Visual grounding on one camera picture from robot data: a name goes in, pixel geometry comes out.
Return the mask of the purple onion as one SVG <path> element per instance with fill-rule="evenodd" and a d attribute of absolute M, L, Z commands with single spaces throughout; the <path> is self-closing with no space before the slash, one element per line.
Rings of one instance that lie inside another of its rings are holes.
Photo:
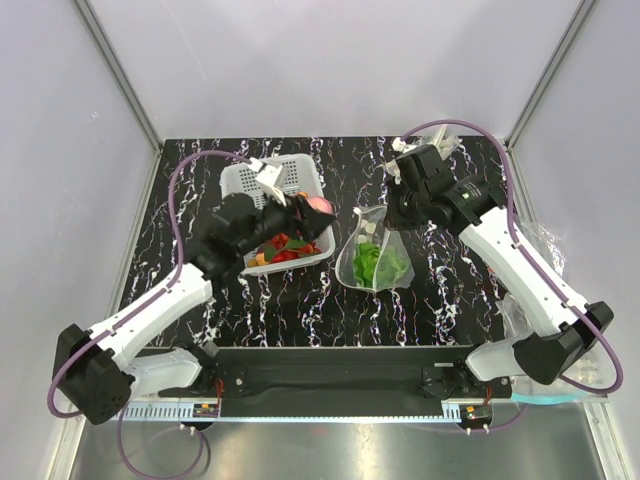
<path fill-rule="evenodd" d="M 321 196 L 309 197 L 307 199 L 307 202 L 311 207 L 313 207 L 315 210 L 321 213 L 325 213 L 325 214 L 334 213 L 332 204 L 324 197 L 321 197 Z"/>

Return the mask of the white perforated plastic basket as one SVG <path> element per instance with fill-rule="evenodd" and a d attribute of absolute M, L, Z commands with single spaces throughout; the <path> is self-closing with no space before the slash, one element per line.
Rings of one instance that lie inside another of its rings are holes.
<path fill-rule="evenodd" d="M 323 196 L 321 175 L 316 169 L 312 157 L 307 154 L 289 154 L 269 158 L 270 163 L 282 164 L 286 176 L 281 183 L 282 190 L 292 195 L 304 192 L 310 196 Z M 263 208 L 265 200 L 263 192 L 255 180 L 256 173 L 244 163 L 225 167 L 221 173 L 220 187 L 222 197 L 230 194 L 244 193 L 249 195 L 256 208 Z M 311 267 L 327 260 L 335 251 L 335 239 L 333 229 L 327 228 L 315 241 L 319 253 L 298 259 L 268 264 L 264 266 L 251 266 L 256 258 L 257 250 L 245 256 L 244 275 L 259 276 L 279 273 L 286 270 Z"/>

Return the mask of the zip bag with white slices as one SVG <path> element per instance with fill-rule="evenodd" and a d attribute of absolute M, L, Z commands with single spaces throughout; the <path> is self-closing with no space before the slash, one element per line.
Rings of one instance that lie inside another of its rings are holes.
<path fill-rule="evenodd" d="M 354 207 L 353 212 L 355 229 L 335 265 L 339 283 L 370 293 L 408 288 L 415 272 L 400 233 L 385 226 L 387 207 Z"/>

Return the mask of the green lettuce head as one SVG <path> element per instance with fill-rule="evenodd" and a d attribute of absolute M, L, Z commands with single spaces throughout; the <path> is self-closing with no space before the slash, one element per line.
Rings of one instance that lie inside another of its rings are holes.
<path fill-rule="evenodd" d="M 380 291 L 398 286 L 409 271 L 410 262 L 393 245 L 382 249 L 363 242 L 357 246 L 352 265 L 358 287 Z"/>

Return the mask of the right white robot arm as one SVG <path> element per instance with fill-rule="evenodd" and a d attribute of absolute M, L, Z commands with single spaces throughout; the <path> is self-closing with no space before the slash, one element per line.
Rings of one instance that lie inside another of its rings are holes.
<path fill-rule="evenodd" d="M 476 396 L 490 380 L 527 376 L 550 385 L 587 353 L 611 324 L 603 301 L 590 303 L 573 290 L 519 234 L 504 192 L 481 176 L 455 179 L 430 144 L 401 150 L 387 163 L 385 225 L 414 230 L 428 223 L 475 252 L 522 308 L 524 333 L 475 348 L 454 371 L 454 384 Z"/>

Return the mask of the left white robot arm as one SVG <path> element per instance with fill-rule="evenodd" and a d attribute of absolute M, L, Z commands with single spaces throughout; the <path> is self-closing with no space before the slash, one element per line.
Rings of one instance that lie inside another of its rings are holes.
<path fill-rule="evenodd" d="M 71 324 L 59 334 L 47 393 L 50 413 L 65 415 L 55 406 L 57 392 L 93 425 L 110 420 L 137 396 L 172 388 L 208 394 L 215 386 L 216 362 L 206 353 L 182 347 L 139 359 L 139 352 L 183 314 L 212 299 L 215 288 L 237 279 L 252 250 L 280 233 L 312 242 L 335 219 L 323 197 L 270 198 L 258 209 L 246 194 L 226 196 L 188 259 L 167 279 L 112 317 L 88 329 Z"/>

